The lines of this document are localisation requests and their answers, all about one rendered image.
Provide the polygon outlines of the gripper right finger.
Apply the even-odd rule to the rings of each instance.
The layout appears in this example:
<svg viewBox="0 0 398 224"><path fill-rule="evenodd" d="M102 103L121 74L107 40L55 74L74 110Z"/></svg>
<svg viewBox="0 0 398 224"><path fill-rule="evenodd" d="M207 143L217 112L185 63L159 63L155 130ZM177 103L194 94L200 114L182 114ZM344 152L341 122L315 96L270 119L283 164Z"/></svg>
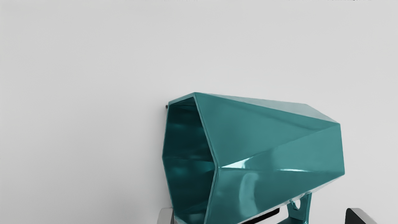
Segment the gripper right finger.
<svg viewBox="0 0 398 224"><path fill-rule="evenodd" d="M345 224L377 224L377 222L360 208L347 208Z"/></svg>

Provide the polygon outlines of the teal faceted mug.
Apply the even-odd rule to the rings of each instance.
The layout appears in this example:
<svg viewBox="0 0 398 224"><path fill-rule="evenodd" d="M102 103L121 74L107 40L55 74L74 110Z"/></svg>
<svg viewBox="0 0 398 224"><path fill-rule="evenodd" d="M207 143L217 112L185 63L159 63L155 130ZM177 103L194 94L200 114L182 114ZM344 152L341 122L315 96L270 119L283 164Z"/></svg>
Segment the teal faceted mug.
<svg viewBox="0 0 398 224"><path fill-rule="evenodd" d="M162 160L177 224L244 224L345 173L340 124L309 105L194 92L168 103Z"/></svg>

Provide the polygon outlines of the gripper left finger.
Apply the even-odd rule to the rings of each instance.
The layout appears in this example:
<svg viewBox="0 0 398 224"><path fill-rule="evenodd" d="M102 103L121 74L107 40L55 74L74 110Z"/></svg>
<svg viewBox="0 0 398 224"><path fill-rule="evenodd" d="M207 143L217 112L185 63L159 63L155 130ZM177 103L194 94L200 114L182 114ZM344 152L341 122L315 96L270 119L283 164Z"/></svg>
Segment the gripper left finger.
<svg viewBox="0 0 398 224"><path fill-rule="evenodd" d="M157 224L175 224L173 208L162 208L158 214Z"/></svg>

